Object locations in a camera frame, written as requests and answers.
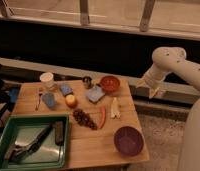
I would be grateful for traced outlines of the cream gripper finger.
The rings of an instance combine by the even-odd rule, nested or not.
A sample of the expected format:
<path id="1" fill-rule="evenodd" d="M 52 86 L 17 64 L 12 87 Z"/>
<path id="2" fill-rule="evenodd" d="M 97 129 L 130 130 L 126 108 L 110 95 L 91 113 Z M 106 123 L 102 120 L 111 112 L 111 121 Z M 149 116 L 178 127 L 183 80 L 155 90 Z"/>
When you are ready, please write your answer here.
<path id="1" fill-rule="evenodd" d="M 136 88 L 142 87 L 144 84 L 143 80 L 139 80 L 136 84 Z"/>
<path id="2" fill-rule="evenodd" d="M 159 91 L 159 88 L 156 88 L 156 89 L 149 89 L 149 98 L 153 98 Z"/>

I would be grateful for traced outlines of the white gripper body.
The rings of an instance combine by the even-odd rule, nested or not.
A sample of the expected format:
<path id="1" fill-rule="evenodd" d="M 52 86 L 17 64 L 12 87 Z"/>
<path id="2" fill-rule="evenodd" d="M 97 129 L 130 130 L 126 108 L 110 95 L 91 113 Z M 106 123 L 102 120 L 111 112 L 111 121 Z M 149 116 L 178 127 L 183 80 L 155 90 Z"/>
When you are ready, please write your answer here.
<path id="1" fill-rule="evenodd" d="M 143 85 L 147 85 L 151 89 L 156 89 L 163 81 L 163 73 L 158 68 L 150 68 L 144 73 L 140 80 L 143 80 Z"/>

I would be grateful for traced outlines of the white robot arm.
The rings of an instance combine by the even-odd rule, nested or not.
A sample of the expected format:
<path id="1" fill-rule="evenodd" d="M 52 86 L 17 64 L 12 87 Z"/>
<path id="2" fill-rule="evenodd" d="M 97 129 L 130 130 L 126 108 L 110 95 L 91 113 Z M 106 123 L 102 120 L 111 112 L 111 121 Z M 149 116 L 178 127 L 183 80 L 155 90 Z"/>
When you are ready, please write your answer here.
<path id="1" fill-rule="evenodd" d="M 149 97 L 158 92 L 165 77 L 174 73 L 200 92 L 200 64 L 186 59 L 181 47 L 159 47 L 152 53 L 152 66 L 144 73 L 136 87 L 149 87 Z M 200 98 L 187 117 L 177 171 L 200 171 Z"/>

